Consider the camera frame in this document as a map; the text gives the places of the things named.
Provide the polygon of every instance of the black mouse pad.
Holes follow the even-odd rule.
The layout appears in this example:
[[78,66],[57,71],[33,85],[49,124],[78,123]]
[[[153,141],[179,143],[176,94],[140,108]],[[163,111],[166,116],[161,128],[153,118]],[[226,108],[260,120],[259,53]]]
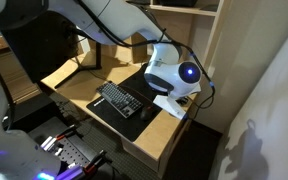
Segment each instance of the black mouse pad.
[[143,107],[130,117],[124,118],[109,102],[104,100],[102,96],[86,106],[90,111],[94,112],[98,117],[132,142],[137,139],[162,110],[153,104],[153,100],[157,94],[144,79],[146,67],[147,64],[144,64],[139,71],[125,79],[119,86],[142,102],[143,107],[153,107],[153,114],[150,119],[142,120],[140,118]]

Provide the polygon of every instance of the shelf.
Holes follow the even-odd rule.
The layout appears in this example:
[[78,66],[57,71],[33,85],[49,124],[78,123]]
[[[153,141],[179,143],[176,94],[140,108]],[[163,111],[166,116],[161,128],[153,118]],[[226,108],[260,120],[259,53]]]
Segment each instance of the shelf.
[[188,13],[188,14],[198,14],[205,16],[216,16],[217,12],[206,9],[214,9],[215,5],[204,5],[199,7],[171,7],[171,6],[162,6],[162,5],[149,5],[147,8],[153,10],[161,10],[161,11],[172,11],[172,12],[180,12],[180,13]]

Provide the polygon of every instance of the black keyboard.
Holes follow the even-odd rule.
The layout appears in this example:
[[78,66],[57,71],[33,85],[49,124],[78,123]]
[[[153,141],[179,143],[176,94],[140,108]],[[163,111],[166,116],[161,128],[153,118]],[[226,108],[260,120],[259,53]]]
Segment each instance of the black keyboard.
[[113,82],[107,82],[96,90],[125,118],[131,116],[143,106],[140,101]]

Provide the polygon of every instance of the blue light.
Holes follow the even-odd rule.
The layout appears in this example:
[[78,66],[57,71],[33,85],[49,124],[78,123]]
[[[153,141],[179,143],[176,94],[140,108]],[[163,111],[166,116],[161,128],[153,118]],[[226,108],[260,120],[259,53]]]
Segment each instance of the blue light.
[[37,179],[39,179],[39,180],[54,180],[55,178],[53,176],[45,174],[45,173],[39,173],[37,175]]
[[192,70],[192,69],[189,69],[189,70],[187,70],[187,73],[188,73],[189,75],[192,75],[192,74],[193,74],[193,70]]

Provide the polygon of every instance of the white robot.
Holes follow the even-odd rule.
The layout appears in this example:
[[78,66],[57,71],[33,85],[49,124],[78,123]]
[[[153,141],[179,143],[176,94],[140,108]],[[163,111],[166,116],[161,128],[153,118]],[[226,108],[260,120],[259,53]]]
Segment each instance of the white robot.
[[[195,62],[178,63],[180,47],[143,10],[124,0],[0,0],[0,29],[19,27],[45,11],[62,14],[102,44],[124,45],[120,39],[135,32],[142,34],[154,46],[145,79],[152,88],[168,93],[154,102],[183,118],[185,111],[175,100],[200,90],[201,70]],[[38,179],[41,173],[56,177],[61,168],[57,157],[41,149],[24,132],[3,130],[7,104],[0,86],[0,179]]]

